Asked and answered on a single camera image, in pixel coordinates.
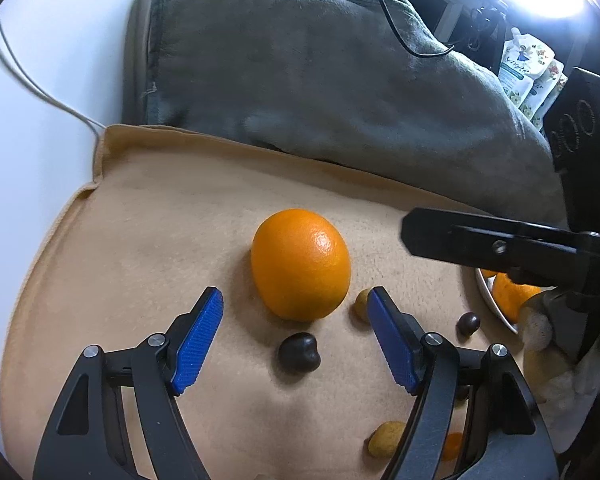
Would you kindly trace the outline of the right hand in white glove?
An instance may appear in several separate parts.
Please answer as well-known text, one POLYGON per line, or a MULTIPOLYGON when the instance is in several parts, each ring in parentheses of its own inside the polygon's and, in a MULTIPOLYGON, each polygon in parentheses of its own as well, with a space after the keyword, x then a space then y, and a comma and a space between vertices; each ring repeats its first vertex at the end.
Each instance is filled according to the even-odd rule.
POLYGON ((517 327, 524 343, 524 377, 554 451, 566 452, 600 394, 600 336, 580 361, 568 359, 552 341, 554 328, 539 295, 521 308, 517 327))

